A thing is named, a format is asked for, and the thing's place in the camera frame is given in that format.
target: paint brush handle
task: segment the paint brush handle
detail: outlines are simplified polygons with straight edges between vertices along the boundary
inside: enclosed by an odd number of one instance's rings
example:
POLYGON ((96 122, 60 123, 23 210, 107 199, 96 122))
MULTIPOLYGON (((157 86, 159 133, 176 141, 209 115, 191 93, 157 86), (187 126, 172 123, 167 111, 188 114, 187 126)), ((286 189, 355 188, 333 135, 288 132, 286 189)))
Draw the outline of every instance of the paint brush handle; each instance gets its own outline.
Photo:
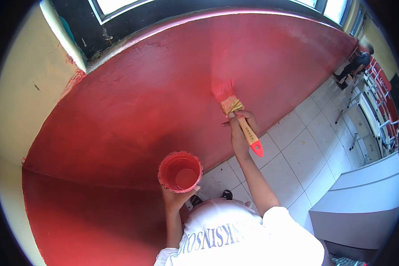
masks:
POLYGON ((238 117, 238 121, 253 152, 258 156, 263 157, 262 144, 260 143, 260 140, 254 131, 251 129, 250 125, 245 120, 245 117, 238 117))

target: window frame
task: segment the window frame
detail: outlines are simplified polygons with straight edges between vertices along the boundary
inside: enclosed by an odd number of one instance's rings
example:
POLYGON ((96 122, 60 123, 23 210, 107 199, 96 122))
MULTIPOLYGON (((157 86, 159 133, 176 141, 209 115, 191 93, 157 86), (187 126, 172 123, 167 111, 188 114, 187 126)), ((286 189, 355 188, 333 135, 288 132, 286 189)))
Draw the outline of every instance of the window frame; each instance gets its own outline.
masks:
POLYGON ((138 7, 140 5, 152 2, 154 0, 137 0, 133 3, 130 3, 128 5, 125 5, 121 8, 118 8, 117 10, 105 15, 102 11, 102 9, 100 8, 99 3, 97 2, 97 0, 88 0, 94 15, 96 16, 97 20, 99 21, 99 24, 103 25, 105 22, 111 20, 112 18, 115 18, 116 16, 118 16, 119 14, 122 14, 126 11, 129 11, 130 9, 133 9, 135 7, 138 7))
MULTIPOLYGON (((328 0, 317 0, 316 1, 316 5, 315 5, 315 9, 316 9, 316 11, 321 13, 326 18, 329 18, 330 20, 332 20, 330 17, 324 15, 325 8, 327 7, 327 3, 328 3, 328 0)), ((334 23, 336 23, 336 24, 340 25, 341 27, 343 27, 344 24, 346 23, 346 19, 347 19, 347 16, 349 15, 351 7, 352 7, 352 0, 347 0, 346 8, 344 9, 344 12, 343 12, 343 15, 341 17, 340 23, 338 23, 338 22, 336 22, 334 20, 332 20, 332 21, 334 21, 334 23)))
POLYGON ((364 12, 363 6, 359 5, 359 9, 358 9, 358 13, 356 14, 355 22, 353 23, 353 27, 349 33, 351 36, 353 36, 353 37, 356 36, 364 16, 365 16, 365 12, 364 12))

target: paint cup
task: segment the paint cup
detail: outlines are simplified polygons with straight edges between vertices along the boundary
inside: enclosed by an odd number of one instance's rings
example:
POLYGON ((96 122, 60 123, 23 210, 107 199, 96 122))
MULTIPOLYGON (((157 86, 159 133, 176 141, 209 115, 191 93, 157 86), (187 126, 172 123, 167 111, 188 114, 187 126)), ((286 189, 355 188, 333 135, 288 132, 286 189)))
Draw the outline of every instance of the paint cup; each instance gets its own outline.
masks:
POLYGON ((158 168, 158 181, 174 193, 191 191, 201 178, 202 164, 190 152, 172 152, 163 159, 158 168))

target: black shoe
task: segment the black shoe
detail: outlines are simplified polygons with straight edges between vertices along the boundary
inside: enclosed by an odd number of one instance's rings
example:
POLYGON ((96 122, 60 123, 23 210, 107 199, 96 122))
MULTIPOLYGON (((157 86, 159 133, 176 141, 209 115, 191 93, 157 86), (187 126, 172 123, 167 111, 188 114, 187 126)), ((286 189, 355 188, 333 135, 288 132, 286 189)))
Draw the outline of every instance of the black shoe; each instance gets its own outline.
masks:
POLYGON ((201 203, 202 203, 202 199, 200 199, 197 195, 194 195, 191 197, 192 207, 195 207, 196 205, 201 204, 201 203))
POLYGON ((225 189, 225 191, 223 192, 221 198, 225 198, 227 200, 231 200, 232 199, 232 192, 229 189, 225 189))
POLYGON ((340 82, 340 76, 336 75, 335 73, 333 73, 333 76, 335 77, 336 80, 338 80, 338 82, 340 82))

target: red painted wall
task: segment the red painted wall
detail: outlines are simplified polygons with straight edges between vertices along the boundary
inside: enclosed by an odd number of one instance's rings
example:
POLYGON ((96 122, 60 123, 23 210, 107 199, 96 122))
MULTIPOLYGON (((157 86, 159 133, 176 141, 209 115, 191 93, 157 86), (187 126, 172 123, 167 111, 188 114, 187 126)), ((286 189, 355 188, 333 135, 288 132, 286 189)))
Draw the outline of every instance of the red painted wall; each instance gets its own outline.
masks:
POLYGON ((212 83, 234 78, 263 132, 354 47, 311 20, 235 14, 167 29, 107 61, 58 103, 23 166, 46 264, 151 265, 165 243, 161 159, 187 150, 207 170, 232 154, 212 83))

